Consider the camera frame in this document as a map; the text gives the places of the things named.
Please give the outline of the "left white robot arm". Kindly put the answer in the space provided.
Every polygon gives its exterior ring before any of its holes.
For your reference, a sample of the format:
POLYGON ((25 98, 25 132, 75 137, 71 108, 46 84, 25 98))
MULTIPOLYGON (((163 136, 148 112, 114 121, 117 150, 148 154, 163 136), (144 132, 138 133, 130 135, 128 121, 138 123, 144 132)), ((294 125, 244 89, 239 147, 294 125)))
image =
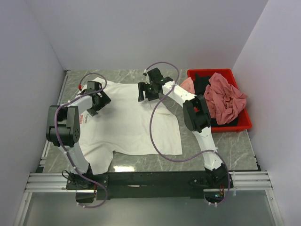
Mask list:
POLYGON ((87 88, 67 105, 51 105, 48 109, 46 138, 64 154, 72 174, 80 174, 77 183, 83 189, 93 186, 94 177, 90 163, 79 145, 80 114, 95 116, 111 102, 97 81, 88 81, 87 88))

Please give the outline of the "white t shirt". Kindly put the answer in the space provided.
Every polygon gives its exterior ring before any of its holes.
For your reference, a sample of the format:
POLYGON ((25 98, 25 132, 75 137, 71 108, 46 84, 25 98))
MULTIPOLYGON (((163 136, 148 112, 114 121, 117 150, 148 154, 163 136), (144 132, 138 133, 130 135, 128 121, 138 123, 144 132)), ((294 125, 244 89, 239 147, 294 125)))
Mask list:
MULTIPOLYGON (((157 100, 138 102, 136 84, 106 82, 104 92, 111 102, 97 115, 80 115, 79 145, 94 174, 108 171, 113 153, 157 154, 150 139, 149 124, 157 100)), ((182 144, 176 116, 160 104, 152 121, 156 147, 164 155, 181 155, 182 144)))

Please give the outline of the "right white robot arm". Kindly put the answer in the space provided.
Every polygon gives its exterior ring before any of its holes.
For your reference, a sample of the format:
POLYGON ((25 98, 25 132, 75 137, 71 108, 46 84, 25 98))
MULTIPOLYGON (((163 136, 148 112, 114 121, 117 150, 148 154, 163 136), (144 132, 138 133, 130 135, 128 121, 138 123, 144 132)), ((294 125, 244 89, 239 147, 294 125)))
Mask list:
POLYGON ((186 91, 172 78, 163 77, 158 68, 145 69, 143 75, 146 76, 146 81, 138 83, 138 101, 156 100, 159 99, 159 94, 163 95, 163 100, 167 97, 173 99, 182 107, 184 123, 197 139, 201 152, 186 160, 172 160, 159 151, 152 135, 152 121, 157 107, 162 102, 161 100, 155 105, 150 116, 149 132, 153 147, 160 156, 173 162, 186 162, 203 155, 205 171, 208 173, 206 182, 210 187, 217 188, 223 182, 222 176, 228 175, 229 170, 214 143, 211 118, 205 98, 202 95, 197 96, 186 91))

